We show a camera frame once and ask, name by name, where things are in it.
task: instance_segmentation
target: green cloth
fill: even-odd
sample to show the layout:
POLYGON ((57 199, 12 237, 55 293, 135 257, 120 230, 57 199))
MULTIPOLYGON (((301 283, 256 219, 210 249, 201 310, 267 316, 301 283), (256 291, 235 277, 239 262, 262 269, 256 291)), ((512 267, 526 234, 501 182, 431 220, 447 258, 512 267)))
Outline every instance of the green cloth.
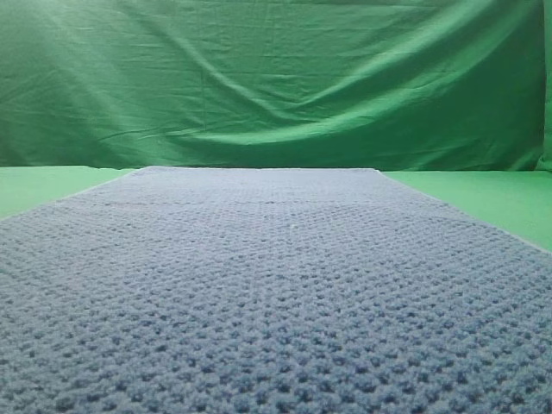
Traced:
MULTIPOLYGON (((0 217, 99 185, 128 171, 82 166, 0 168, 0 217)), ((550 172, 389 172, 387 175, 552 251, 550 172)))
POLYGON ((552 252, 550 172, 389 172, 387 175, 552 252))
POLYGON ((2 0, 0 166, 524 170, 541 0, 2 0))
POLYGON ((538 168, 552 171, 552 0, 544 1, 544 28, 546 47, 546 124, 544 129, 544 154, 538 168))

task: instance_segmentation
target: blue carpet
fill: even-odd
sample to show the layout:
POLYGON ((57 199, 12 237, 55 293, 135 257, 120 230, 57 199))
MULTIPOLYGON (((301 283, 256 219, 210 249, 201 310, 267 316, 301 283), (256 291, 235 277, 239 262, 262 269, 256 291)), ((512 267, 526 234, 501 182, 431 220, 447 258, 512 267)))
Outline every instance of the blue carpet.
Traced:
POLYGON ((552 255, 373 170, 149 167, 0 222, 2 413, 552 412, 552 255))

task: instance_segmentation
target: green fabric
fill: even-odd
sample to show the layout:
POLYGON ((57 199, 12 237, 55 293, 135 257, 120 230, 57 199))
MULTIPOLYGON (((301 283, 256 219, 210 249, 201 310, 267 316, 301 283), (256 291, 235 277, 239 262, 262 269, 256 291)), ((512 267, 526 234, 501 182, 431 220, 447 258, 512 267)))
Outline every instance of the green fabric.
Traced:
POLYGON ((130 170, 87 166, 0 168, 0 218, 116 179, 130 170))
MULTIPOLYGON (((129 170, 0 168, 0 218, 115 179, 129 170)), ((389 172, 392 179, 552 251, 550 172, 389 172)))
POLYGON ((550 172, 389 172, 387 175, 552 252, 550 172))
POLYGON ((532 169, 541 0, 2 0, 0 166, 532 169))
POLYGON ((544 28, 546 47, 546 124, 544 130, 544 154, 538 168, 552 171, 552 0, 544 1, 544 28))

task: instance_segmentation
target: knit texture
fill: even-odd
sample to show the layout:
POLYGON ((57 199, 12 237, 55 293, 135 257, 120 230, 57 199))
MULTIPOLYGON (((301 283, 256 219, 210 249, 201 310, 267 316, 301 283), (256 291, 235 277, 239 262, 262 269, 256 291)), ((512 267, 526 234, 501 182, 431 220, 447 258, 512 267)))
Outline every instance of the knit texture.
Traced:
POLYGON ((552 255, 379 172, 149 167, 0 222, 0 412, 552 412, 552 255))

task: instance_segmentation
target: green backdrop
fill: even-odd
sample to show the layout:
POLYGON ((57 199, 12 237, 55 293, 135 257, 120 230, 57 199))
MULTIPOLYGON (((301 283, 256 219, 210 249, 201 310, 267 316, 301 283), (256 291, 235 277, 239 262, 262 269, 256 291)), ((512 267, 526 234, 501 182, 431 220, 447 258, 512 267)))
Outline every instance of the green backdrop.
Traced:
POLYGON ((543 153, 542 0, 3 0, 0 54, 0 166, 543 153))
POLYGON ((546 128, 544 133, 544 154, 539 168, 552 171, 552 0, 544 0, 546 77, 546 128))

